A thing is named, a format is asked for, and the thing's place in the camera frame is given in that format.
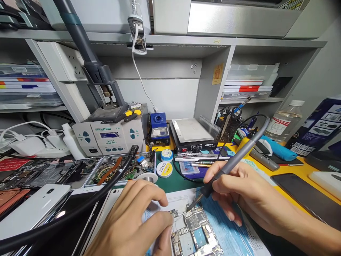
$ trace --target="white phone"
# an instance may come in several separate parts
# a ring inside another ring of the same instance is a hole
[[[0,222],[0,240],[36,227],[70,189],[69,185],[44,185]]]
[[[79,208],[79,206],[84,205],[86,201],[103,187],[93,186],[75,189],[60,208],[59,212],[56,213],[55,219],[67,215]],[[96,202],[93,207],[90,207],[80,214],[75,221],[64,225],[47,242],[35,249],[37,250],[37,254],[49,256],[82,255],[84,245],[89,240],[89,236],[97,223],[97,219],[101,214],[107,198],[108,194]]]
[[[97,235],[99,229],[101,228],[103,222],[105,221],[105,218],[107,217],[107,215],[109,214],[109,212],[113,208],[114,204],[116,203],[117,199],[121,195],[122,190],[123,190],[123,188],[117,188],[117,189],[111,190],[111,192],[108,196],[107,202],[105,203],[103,210],[102,210],[102,213],[100,214],[99,219],[97,221],[97,224],[95,225],[94,230],[91,234],[91,237],[90,237],[88,243],[86,244],[86,249],[89,247],[92,240]]]

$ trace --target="black cable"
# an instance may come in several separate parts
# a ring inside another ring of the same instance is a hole
[[[256,115],[253,115],[253,116],[250,116],[249,118],[245,119],[243,122],[240,123],[239,126],[241,126],[242,124],[244,124],[246,121],[249,121],[250,119],[256,117],[256,116],[264,116],[265,118],[267,118],[266,115],[263,115],[263,114],[256,114]]]
[[[18,250],[24,245],[31,245],[35,243],[40,237],[50,234],[50,232],[53,232],[54,229],[57,229],[60,226],[65,225],[66,223],[77,217],[79,214],[81,214],[83,211],[87,210],[89,207],[92,207],[97,201],[99,201],[112,189],[112,187],[123,177],[123,175],[125,175],[129,165],[135,159],[138,149],[139,147],[137,145],[133,145],[131,147],[127,160],[121,167],[122,171],[116,172],[114,176],[110,179],[110,181],[101,190],[99,190],[96,194],[89,198],[80,207],[76,208],[70,213],[66,213],[60,218],[53,220],[43,226],[1,240],[0,255],[3,255],[10,251]]]
[[[0,156],[7,156],[7,157],[12,157],[12,158],[17,158],[17,159],[29,159],[29,160],[54,160],[56,159],[56,158],[30,158],[30,157],[25,157],[25,156],[11,155],[7,153],[0,153]]]
[[[196,182],[196,183],[204,183],[204,181],[193,180],[193,179],[187,178],[185,175],[183,175],[183,174],[181,173],[181,171],[178,169],[177,165],[175,164],[174,159],[173,159],[173,161],[172,161],[172,164],[173,164],[175,170],[178,172],[178,174],[179,174],[181,177],[185,178],[186,180],[191,181],[191,182]]]

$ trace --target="blue object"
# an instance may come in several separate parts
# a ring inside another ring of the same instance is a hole
[[[151,113],[150,119],[152,128],[167,127],[166,113]]]
[[[173,159],[173,152],[169,149],[164,149],[161,152],[161,161],[171,162]]]
[[[141,163],[144,159],[145,159],[144,156],[140,156],[140,157],[137,158],[136,160],[138,161],[138,163]]]
[[[266,140],[270,144],[273,153],[281,160],[289,162],[296,159],[297,154],[295,152],[283,147],[269,137],[263,135],[261,139]]]

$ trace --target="plastic container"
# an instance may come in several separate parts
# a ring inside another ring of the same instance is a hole
[[[0,64],[0,78],[47,78],[39,65]]]
[[[277,111],[272,117],[265,135],[276,142],[282,142],[286,139],[291,129],[302,118],[300,107],[304,104],[301,100],[292,100],[288,107]]]
[[[263,83],[263,85],[265,85],[265,86],[272,86],[272,85],[274,84],[274,82],[276,81],[276,78],[278,77],[277,71],[278,71],[278,69],[279,69],[279,66],[280,66],[280,64],[279,64],[279,63],[276,63],[275,68],[274,68],[272,74],[270,75],[270,78],[267,79],[267,80]]]
[[[226,80],[268,80],[275,68],[276,65],[231,65]]]
[[[245,100],[251,97],[253,100],[264,100],[269,98],[270,91],[258,91],[258,92],[223,92],[221,95],[221,101],[224,100]]]
[[[61,106],[63,101],[60,99],[57,92],[40,92],[40,93],[27,93],[27,92],[0,92],[0,108],[2,104],[29,104],[34,107],[43,106]]]
[[[81,148],[80,144],[78,143],[77,137],[75,135],[75,132],[72,130],[70,125],[68,123],[63,124],[63,132],[64,132],[64,137],[63,141],[70,150],[72,156],[74,159],[86,159],[87,156],[84,153],[83,149]]]

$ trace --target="book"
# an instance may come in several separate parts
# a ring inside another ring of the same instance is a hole
[[[264,80],[226,80],[225,85],[261,85]]]

